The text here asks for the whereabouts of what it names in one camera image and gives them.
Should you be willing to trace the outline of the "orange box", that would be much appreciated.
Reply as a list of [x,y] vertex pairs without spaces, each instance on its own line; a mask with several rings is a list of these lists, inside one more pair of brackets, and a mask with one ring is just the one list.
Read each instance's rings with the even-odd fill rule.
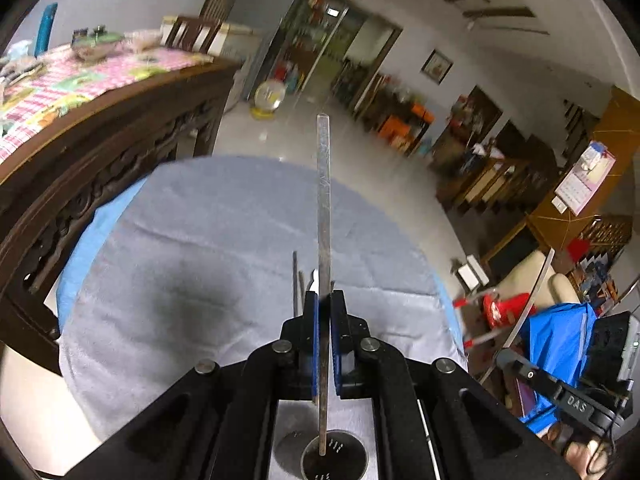
[[378,137],[398,152],[409,156],[420,144],[435,116],[419,103],[412,103],[400,115],[390,115],[378,129]]

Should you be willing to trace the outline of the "carved dark wooden table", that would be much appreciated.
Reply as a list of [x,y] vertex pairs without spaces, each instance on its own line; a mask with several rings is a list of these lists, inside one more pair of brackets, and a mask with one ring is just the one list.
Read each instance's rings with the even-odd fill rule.
[[54,282],[99,206],[175,159],[213,153],[233,76],[224,58],[152,76],[82,104],[1,165],[1,341],[45,370],[58,366]]

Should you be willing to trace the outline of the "wooden stair railing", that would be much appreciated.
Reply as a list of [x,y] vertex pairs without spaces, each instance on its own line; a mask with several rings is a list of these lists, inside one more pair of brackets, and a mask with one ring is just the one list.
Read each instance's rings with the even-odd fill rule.
[[436,198],[445,210],[529,212],[547,193],[554,177],[531,160],[480,157],[442,184]]

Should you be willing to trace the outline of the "steel chopstick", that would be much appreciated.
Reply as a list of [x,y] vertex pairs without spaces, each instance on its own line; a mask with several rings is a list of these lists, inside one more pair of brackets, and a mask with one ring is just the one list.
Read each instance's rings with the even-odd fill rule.
[[327,114],[317,116],[318,271],[319,271],[319,441],[318,454],[326,455],[330,374],[331,317],[331,133]]

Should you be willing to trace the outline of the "round electric heater fan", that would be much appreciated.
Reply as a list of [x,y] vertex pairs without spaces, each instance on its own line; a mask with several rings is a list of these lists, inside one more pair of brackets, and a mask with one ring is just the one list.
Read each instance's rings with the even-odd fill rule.
[[277,79],[268,79],[260,84],[255,93],[250,114],[257,119],[273,116],[286,96],[285,84]]

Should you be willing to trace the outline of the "framed wall picture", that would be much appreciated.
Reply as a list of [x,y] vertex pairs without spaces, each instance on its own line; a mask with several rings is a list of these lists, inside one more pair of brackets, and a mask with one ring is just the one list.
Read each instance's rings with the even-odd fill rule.
[[421,73],[434,81],[435,84],[441,84],[453,65],[454,62],[439,50],[434,49],[423,64]]

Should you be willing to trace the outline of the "wall calendar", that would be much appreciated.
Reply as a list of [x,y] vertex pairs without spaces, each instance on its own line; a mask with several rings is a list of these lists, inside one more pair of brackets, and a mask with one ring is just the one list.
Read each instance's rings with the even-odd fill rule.
[[578,216],[596,194],[615,162],[615,157],[604,144],[591,141],[556,187],[552,205],[560,214],[569,209]]

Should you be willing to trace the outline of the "white ceramic spoon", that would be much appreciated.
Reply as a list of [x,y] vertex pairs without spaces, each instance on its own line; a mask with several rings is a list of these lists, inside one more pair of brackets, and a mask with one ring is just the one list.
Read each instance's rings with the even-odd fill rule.
[[315,294],[319,293],[319,271],[317,269],[311,271],[310,281],[307,289],[311,292],[314,292]]

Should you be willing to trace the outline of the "grey table cloth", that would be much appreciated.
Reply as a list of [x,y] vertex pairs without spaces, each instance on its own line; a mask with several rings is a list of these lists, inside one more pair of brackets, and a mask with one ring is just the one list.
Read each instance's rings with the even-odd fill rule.
[[[347,311],[410,359],[464,362],[444,285],[408,237],[332,186],[332,276]],[[199,360],[228,365],[293,313],[292,253],[317,256],[317,177],[258,157],[157,167],[82,283],[60,340],[62,376],[94,434],[111,437]]]

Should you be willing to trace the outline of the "blue under cloth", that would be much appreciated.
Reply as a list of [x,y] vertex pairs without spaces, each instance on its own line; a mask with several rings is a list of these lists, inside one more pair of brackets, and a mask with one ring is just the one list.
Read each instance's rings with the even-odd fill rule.
[[55,293],[60,332],[64,330],[64,325],[73,311],[82,283],[85,281],[94,259],[110,236],[118,219],[140,192],[146,180],[148,180],[147,177],[137,180],[108,203],[99,206],[93,219],[79,237],[58,279],[58,289]]

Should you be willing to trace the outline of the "steel utensil holder cup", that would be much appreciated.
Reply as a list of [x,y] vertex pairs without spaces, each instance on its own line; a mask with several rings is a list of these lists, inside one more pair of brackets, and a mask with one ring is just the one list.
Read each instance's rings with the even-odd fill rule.
[[353,434],[332,430],[326,436],[326,452],[319,451],[319,438],[306,431],[283,437],[272,453],[270,479],[357,480],[366,475],[369,457]]

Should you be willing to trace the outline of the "teal thermos bottle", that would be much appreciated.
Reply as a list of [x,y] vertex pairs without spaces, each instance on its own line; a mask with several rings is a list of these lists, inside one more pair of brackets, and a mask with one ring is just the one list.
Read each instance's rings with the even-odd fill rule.
[[34,55],[36,58],[49,49],[49,42],[55,19],[58,4],[50,3],[43,11],[42,18],[38,27],[38,34],[35,42]]

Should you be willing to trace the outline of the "wooden dining chair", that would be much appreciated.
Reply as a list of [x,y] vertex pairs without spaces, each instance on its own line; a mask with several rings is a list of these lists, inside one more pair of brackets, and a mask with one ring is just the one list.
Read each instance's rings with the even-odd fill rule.
[[206,20],[178,15],[170,26],[163,45],[171,49],[207,54],[221,25],[222,21],[218,18]]

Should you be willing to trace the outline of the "red plastic kid chair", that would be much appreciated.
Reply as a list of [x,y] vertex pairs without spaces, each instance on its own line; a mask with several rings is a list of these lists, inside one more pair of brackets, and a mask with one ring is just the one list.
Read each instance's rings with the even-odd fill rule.
[[482,319],[489,328],[486,334],[465,339],[463,341],[463,349],[471,350],[480,344],[496,339],[518,322],[527,306],[531,306],[532,310],[530,312],[534,312],[535,306],[529,301],[529,297],[530,293],[524,292],[524,294],[518,294],[510,298],[501,298],[495,289],[491,289],[489,292],[484,292],[484,294],[476,294],[454,300],[452,305],[455,309],[477,304],[480,307]]

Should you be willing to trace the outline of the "blue cloth on chair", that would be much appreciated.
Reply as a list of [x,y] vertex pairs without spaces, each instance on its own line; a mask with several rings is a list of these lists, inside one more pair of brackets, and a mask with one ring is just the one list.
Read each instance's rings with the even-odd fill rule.
[[592,329],[597,321],[590,304],[556,304],[530,316],[520,332],[524,356],[572,387],[586,366]]

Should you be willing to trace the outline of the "dark chopstick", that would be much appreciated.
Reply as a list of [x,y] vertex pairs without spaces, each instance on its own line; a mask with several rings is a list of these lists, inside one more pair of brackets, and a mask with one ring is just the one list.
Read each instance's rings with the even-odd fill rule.
[[293,316],[294,318],[298,315],[298,307],[299,307],[299,296],[298,296],[298,262],[297,262],[297,252],[294,250],[292,253],[292,291],[293,291]]
[[299,288],[299,315],[302,315],[304,310],[306,285],[304,279],[304,272],[302,270],[297,271],[297,284]]

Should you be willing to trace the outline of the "grey refrigerator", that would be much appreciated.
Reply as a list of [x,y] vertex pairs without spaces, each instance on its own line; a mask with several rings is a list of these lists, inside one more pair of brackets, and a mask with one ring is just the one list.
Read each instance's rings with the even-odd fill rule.
[[235,0],[226,23],[221,54],[241,64],[234,75],[231,106],[247,100],[257,82],[272,40],[295,0]]

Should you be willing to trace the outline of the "checkered table cover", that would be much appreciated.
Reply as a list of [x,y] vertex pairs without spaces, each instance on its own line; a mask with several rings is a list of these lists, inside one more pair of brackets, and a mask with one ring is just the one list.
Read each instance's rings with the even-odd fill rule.
[[48,53],[42,70],[4,92],[1,158],[70,110],[107,91],[164,73],[208,63],[210,55],[157,47],[141,53],[118,48],[98,62],[82,62],[69,46]]

